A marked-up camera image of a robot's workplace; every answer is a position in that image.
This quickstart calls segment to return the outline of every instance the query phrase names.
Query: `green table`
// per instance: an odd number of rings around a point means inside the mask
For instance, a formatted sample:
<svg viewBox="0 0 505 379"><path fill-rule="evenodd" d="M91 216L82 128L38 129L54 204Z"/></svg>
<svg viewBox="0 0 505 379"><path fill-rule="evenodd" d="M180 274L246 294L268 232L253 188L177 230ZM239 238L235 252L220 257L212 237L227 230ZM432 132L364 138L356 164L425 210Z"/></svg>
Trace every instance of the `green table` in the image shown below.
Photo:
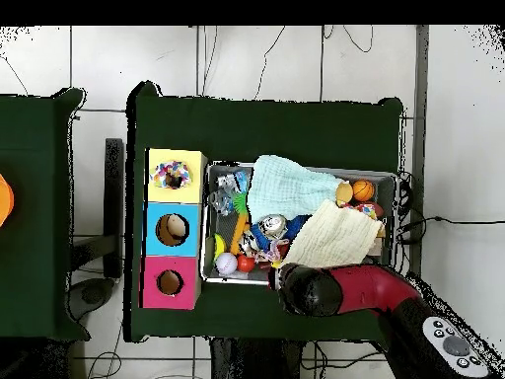
<svg viewBox="0 0 505 379"><path fill-rule="evenodd" d="M0 228L0 337L86 340L67 315L71 114L83 92L0 96L0 173L15 206Z"/></svg>
<svg viewBox="0 0 505 379"><path fill-rule="evenodd" d="M152 83L140 83L127 104L125 338L381 341L371 312L292 316L275 292L254 285L203 283L193 311L138 308L144 153L146 147L199 150L210 160L241 162L277 154L303 166L395 173L401 111L398 99L368 105L160 97Z"/></svg>

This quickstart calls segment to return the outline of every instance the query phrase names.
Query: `white cloth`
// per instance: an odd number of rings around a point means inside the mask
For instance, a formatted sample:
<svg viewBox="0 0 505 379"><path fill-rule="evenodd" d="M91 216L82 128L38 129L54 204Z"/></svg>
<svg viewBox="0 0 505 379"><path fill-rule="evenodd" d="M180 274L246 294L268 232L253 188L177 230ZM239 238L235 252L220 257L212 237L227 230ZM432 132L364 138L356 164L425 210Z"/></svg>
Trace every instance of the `white cloth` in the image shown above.
<svg viewBox="0 0 505 379"><path fill-rule="evenodd" d="M281 265L308 267L360 264L374 245L381 221L325 200L304 224Z"/></svg>

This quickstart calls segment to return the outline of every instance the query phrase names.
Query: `gray tray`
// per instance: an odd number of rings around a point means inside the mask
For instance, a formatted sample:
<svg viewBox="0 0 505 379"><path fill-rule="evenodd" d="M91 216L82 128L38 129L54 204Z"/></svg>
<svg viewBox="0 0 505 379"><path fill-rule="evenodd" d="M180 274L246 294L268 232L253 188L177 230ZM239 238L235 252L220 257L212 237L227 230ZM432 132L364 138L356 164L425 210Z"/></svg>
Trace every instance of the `gray tray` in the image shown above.
<svg viewBox="0 0 505 379"><path fill-rule="evenodd" d="M359 179L370 181L375 186L375 193L371 200L379 203L384 209L385 216L383 222L386 226L386 239L382 255L374 258L382 264L389 264L392 257L396 254L396 236L395 230L397 227L397 204L399 202L398 191L398 177L393 173L384 172L368 172L357 170L339 170L339 169L326 169L326 168L313 168L308 167L309 170L314 172L330 173L345 181L354 182ZM217 190L216 179L231 172L245 171L249 179L253 173L253 163L238 163L237 166L230 167L227 162L209 162L206 168L205 181L207 190L205 191L205 198L203 199L203 231L204 237L200 260L200 274L204 280L209 282L221 283L245 283L267 285L267 270L262 270L255 267L254 270L249 272L247 278L230 278L222 277L214 266L214 234L217 233L223 237L227 246L233 237L235 224L237 223L237 214L235 212L228 216L218 214L210 205L208 196L213 191Z"/></svg>

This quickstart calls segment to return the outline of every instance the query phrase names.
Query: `orange object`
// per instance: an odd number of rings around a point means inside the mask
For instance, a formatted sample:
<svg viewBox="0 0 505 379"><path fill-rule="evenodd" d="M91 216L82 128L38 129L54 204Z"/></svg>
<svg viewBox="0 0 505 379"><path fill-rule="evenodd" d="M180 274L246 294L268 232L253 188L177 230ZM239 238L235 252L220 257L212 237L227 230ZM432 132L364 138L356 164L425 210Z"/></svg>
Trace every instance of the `orange object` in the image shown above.
<svg viewBox="0 0 505 379"><path fill-rule="evenodd" d="M374 195L374 185L369 181L357 181L352 186L354 198L360 202L369 200Z"/></svg>
<svg viewBox="0 0 505 379"><path fill-rule="evenodd" d="M233 233L232 245L230 246L230 253L232 255L237 255L239 253L239 240L244 234L246 222L248 221L247 213L240 213L237 219L237 224L235 225L235 232Z"/></svg>
<svg viewBox="0 0 505 379"><path fill-rule="evenodd" d="M5 222L14 207L14 193L11 187L0 175L0 227Z"/></svg>

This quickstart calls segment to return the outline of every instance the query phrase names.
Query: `yellow block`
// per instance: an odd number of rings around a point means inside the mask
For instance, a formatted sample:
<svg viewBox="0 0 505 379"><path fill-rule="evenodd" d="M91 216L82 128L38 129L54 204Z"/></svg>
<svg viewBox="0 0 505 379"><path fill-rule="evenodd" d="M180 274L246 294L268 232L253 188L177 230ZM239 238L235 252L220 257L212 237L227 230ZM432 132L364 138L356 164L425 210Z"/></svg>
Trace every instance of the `yellow block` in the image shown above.
<svg viewBox="0 0 505 379"><path fill-rule="evenodd" d="M147 187L147 198L151 202L169 203L201 203L203 175L207 159L199 151L154 149L149 150L149 167L154 169L160 163L172 160L182 161L187 164L191 183L180 189L157 188L153 183Z"/></svg>

